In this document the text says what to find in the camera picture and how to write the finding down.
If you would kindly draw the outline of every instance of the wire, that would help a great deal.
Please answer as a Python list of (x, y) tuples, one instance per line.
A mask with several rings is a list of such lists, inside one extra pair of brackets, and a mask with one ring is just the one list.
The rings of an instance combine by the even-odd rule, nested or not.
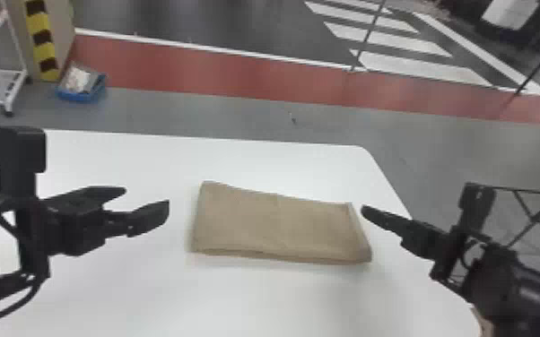
[(27, 252), (31, 255), (31, 258), (33, 261), (35, 261), (36, 265), (36, 272), (34, 274), (34, 279), (31, 281), (31, 288), (30, 291), (20, 300), (15, 302), (14, 304), (10, 305), (9, 307), (0, 310), (0, 318), (3, 318), (7, 315), (10, 315), (11, 313), (15, 312), (16, 310), (20, 309), (21, 307), (28, 304), (35, 296), (38, 294), (39, 289), (42, 286), (42, 283), (44, 282), (44, 277), (39, 269), (39, 254), (36, 250), (35, 246), (32, 244), (32, 242), (27, 239), (25, 236), (20, 234), (15, 230), (15, 227), (13, 227), (6, 219), (0, 214), (0, 226), (6, 230), (9, 234), (11, 234), (14, 238), (19, 241), (19, 244), (25, 247)]

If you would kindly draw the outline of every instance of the blue tray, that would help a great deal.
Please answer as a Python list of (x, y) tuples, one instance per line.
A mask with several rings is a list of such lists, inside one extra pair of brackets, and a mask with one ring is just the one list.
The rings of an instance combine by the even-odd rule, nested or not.
[(107, 75), (102, 73), (99, 75), (99, 79), (94, 84), (92, 91), (90, 92), (70, 92), (62, 90), (58, 85), (55, 89), (57, 96), (60, 99), (71, 100), (73, 102), (88, 103), (92, 102), (100, 96), (100, 92), (105, 88), (107, 83)]

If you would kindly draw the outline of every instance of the folded towel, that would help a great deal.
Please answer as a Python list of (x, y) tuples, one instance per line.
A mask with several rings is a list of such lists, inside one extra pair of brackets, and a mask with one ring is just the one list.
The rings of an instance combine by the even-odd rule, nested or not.
[(372, 252), (350, 203), (323, 203), (211, 181), (201, 185), (192, 248), (322, 264), (369, 262)]

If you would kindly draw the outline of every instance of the floor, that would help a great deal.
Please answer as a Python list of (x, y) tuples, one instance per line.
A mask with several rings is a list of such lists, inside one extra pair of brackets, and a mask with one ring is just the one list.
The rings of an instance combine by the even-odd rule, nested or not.
[[(399, 7), (415, 4), (430, 8), (419, 2), (406, 4)], [(529, 72), (495, 62), (495, 57), (452, 30), (447, 21), (396, 9), (390, 2), (360, 63), (351, 53), (361, 48), (379, 7), (363, 0), (217, 0), (212, 4), (176, 0), (171, 5), (152, 0), (112, 0), (113, 11), (108, 10), (109, 2), (75, 1), (74, 6), (75, 25), (86, 35), (132, 41), (160, 39), (311, 62), (363, 65), (376, 72), (495, 89), (515, 89)], [(531, 82), (527, 90), (540, 94), (540, 83)]]
[[(105, 11), (107, 3), (75, 1), (78, 26), (86, 31), (80, 30), (72, 58), (109, 74), (103, 96), (88, 105), (61, 101), (51, 84), (37, 82), (22, 90), (15, 118), (0, 115), (0, 125), (356, 144), (377, 160), (416, 219), (444, 229), (456, 223), (467, 181), (540, 189), (540, 96), (513, 98), (493, 89), (511, 85), (511, 71), (494, 71), (485, 53), (458, 43), (444, 22), (389, 8), (382, 19), (393, 21), (377, 30), (388, 39), (374, 38), (356, 64), (350, 49), (359, 46), (357, 33), (343, 27), (360, 26), (328, 13), (339, 8), (368, 19), (371, 3), (231, 1), (231, 13), (248, 18), (237, 21), (217, 15), (229, 6), (223, 0), (208, 6), (177, 0), (178, 15), (170, 15), (183, 19), (165, 21), (158, 2), (113, 1), (116, 11)], [(320, 4), (331, 10), (315, 13), (326, 9)], [(144, 20), (145, 14), (160, 19)], [(389, 45), (395, 36), (422, 43), (396, 54)], [(0, 39), (4, 48), (4, 34)], [(456, 67), (458, 81), (397, 69), (365, 72), (365, 60), (368, 67), (376, 64), (368, 62), (372, 54), (383, 56), (384, 66), (389, 57), (401, 57)], [(358, 69), (346, 72), (352, 63)], [(481, 81), (476, 76), (490, 86), (472, 83)], [(524, 225), (512, 202), (499, 198), (486, 228), (502, 242)], [(533, 210), (539, 205), (531, 200)], [(540, 228), (517, 248), (540, 270)]]

